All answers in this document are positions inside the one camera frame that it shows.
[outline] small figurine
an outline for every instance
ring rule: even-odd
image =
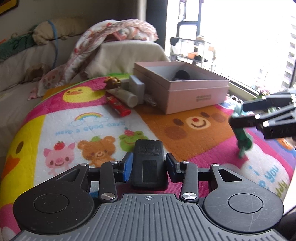
[[[114,78],[114,77],[107,77],[104,80],[104,83],[106,83],[105,89],[106,90],[110,90],[110,89],[115,89],[117,87],[121,86],[121,81],[118,78]]]
[[[241,113],[242,108],[238,106],[231,117],[238,117]],[[252,136],[248,134],[244,128],[234,128],[231,127],[233,130],[233,133],[235,134],[235,137],[237,139],[237,147],[239,148],[239,158],[242,159],[244,156],[244,152],[246,150],[251,149],[252,147]]]

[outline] blue cable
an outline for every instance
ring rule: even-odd
[[[54,39],[56,41],[56,44],[55,44],[55,58],[54,58],[54,63],[52,64],[52,69],[54,69],[55,66],[56,66],[56,63],[57,63],[57,56],[58,56],[58,53],[59,53],[59,45],[58,45],[58,41],[57,41],[57,29],[55,28],[52,21],[50,21],[50,20],[47,20],[47,21],[52,27],[52,31],[54,33]]]

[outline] picture frame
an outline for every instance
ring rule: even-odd
[[[19,0],[0,0],[0,16],[16,8],[18,5]]]

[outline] floral blanket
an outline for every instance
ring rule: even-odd
[[[48,89],[68,84],[89,64],[93,57],[91,54],[104,41],[128,39],[154,42],[158,36],[151,24],[139,19],[99,22],[80,37],[66,64],[56,67],[43,76],[37,87],[30,93],[29,99],[42,97]]]

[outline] black circular pad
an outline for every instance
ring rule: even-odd
[[[237,233],[260,233],[274,227],[284,212],[281,199],[271,191],[239,176],[222,180],[203,202],[203,210],[218,226]]]
[[[43,213],[57,213],[64,210],[69,204],[69,200],[61,194],[45,194],[38,197],[35,202],[35,208]]]
[[[93,211],[94,201],[80,185],[52,179],[24,192],[13,205],[21,229],[47,235],[75,229]]]
[[[263,207],[260,198],[247,193],[233,195],[228,200],[229,206],[240,213],[255,213]]]

